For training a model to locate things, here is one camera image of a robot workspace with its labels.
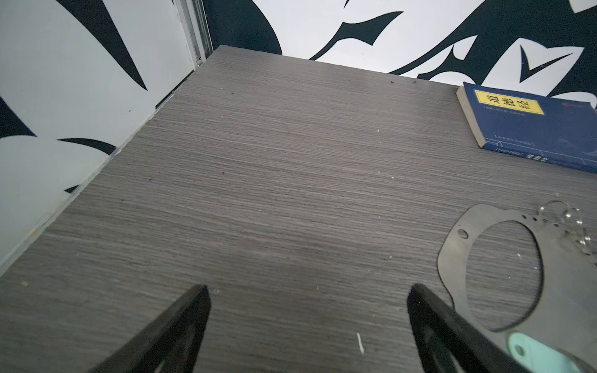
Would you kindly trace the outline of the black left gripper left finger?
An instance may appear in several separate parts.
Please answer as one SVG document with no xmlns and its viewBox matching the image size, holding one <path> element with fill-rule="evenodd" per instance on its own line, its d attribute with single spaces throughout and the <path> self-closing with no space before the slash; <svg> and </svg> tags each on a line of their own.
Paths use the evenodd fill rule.
<svg viewBox="0 0 597 373">
<path fill-rule="evenodd" d="M 191 287 L 139 334 L 91 372 L 192 372 L 204 338 L 211 298 Z"/>
</svg>

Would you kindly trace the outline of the silver keyring cluster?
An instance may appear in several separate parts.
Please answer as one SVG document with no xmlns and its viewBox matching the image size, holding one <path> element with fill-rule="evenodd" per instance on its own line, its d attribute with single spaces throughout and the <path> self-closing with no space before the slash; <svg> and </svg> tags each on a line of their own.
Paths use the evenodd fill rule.
<svg viewBox="0 0 597 373">
<path fill-rule="evenodd" d="M 563 228 L 564 236 L 571 239 L 585 255 L 596 253 L 579 208 L 572 207 L 564 200 L 549 200 L 539 208 L 538 215 L 547 225 Z"/>
</svg>

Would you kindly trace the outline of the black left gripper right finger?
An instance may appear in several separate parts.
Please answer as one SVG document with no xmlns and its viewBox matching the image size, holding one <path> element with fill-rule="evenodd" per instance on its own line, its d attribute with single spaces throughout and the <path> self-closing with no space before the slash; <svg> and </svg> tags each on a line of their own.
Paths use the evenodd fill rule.
<svg viewBox="0 0 597 373">
<path fill-rule="evenodd" d="M 407 297 L 407 311 L 425 372 L 526 372 L 423 284 Z"/>
</svg>

